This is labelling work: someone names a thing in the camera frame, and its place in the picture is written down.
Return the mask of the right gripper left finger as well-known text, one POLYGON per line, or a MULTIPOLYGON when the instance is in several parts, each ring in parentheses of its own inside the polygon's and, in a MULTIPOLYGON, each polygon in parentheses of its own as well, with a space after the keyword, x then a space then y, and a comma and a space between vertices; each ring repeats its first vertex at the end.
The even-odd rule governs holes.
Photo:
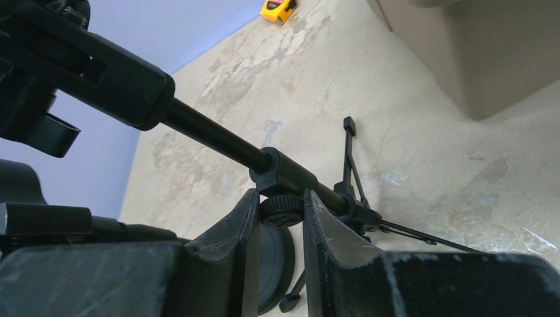
POLYGON ((2 316, 256 316, 259 194, 187 244, 23 248, 1 263, 2 316))

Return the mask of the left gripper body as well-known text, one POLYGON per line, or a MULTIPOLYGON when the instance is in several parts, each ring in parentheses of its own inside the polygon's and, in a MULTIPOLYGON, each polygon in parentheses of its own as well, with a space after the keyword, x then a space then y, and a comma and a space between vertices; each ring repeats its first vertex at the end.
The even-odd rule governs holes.
POLYGON ((86 207, 50 205, 35 171, 1 160, 1 257, 31 246, 178 241, 171 230, 127 225, 92 215, 86 207))

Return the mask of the black tripod shock mount stand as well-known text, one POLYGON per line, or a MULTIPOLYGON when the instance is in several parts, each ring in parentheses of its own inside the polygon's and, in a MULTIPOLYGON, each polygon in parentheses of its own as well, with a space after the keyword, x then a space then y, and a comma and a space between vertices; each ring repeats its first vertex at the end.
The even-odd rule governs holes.
POLYGON ((62 90, 126 125, 147 131, 163 123, 239 162, 259 177, 278 176, 258 213, 294 201, 304 221, 304 195, 328 211, 358 212, 344 197, 274 150, 262 151, 174 97, 174 81, 155 66, 87 30, 87 1, 2 1, 1 136, 62 157, 77 128, 51 115, 62 90))

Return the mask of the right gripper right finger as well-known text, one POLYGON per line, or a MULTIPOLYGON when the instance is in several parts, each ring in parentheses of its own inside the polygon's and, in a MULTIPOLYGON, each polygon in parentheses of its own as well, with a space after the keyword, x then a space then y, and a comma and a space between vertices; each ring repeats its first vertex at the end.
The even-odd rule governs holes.
POLYGON ((559 273, 515 253, 389 252, 304 195, 309 316, 558 316, 559 273))

